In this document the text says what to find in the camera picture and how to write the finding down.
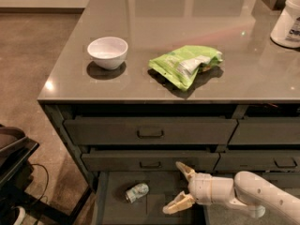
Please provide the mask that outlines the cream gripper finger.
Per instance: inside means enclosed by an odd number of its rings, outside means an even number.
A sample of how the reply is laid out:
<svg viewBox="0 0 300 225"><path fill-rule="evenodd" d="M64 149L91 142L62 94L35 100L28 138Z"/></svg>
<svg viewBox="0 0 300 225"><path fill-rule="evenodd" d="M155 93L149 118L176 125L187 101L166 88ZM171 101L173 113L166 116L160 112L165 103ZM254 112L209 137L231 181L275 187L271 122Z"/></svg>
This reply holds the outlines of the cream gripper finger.
<svg viewBox="0 0 300 225"><path fill-rule="evenodd" d="M163 207L162 212L166 215L175 214L189 209L194 203L195 199L190 194L181 191L171 202Z"/></svg>
<svg viewBox="0 0 300 225"><path fill-rule="evenodd" d="M177 169L185 176L188 182L196 173L192 168L180 161L176 161L175 165Z"/></svg>

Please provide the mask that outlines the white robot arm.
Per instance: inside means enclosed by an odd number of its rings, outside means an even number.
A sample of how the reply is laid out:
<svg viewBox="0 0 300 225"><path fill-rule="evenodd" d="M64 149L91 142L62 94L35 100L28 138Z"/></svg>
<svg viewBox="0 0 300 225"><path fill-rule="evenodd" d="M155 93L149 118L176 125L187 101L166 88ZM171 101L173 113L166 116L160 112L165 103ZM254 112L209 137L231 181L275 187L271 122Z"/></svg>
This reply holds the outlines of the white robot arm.
<svg viewBox="0 0 300 225"><path fill-rule="evenodd" d="M194 203L216 203L252 218L261 218L268 208L291 225L300 225L300 200L253 172L241 171L226 178L195 172L180 161L175 165L187 179L189 194L181 191L163 207L164 214L187 210Z"/></svg>

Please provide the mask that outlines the dark robot base cart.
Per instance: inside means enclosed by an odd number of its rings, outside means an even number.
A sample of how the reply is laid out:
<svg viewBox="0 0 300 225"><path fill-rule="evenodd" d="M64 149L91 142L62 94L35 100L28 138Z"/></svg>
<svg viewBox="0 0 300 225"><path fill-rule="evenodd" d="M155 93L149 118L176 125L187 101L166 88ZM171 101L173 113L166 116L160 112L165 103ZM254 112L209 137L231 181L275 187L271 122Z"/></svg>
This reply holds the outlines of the dark robot base cart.
<svg viewBox="0 0 300 225"><path fill-rule="evenodd" d="M21 225L21 206L31 173L30 156L39 144L16 127L0 127L0 225Z"/></svg>

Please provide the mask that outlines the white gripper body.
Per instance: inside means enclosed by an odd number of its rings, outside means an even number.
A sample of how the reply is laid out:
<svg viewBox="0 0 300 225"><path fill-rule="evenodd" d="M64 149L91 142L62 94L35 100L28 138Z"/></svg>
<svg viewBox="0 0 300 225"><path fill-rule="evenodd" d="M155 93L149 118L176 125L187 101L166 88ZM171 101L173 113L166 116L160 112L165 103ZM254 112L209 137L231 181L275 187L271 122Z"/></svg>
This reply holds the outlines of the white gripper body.
<svg viewBox="0 0 300 225"><path fill-rule="evenodd" d="M195 203L229 204L235 198L233 179L212 176L207 173L195 173L188 181L188 190Z"/></svg>

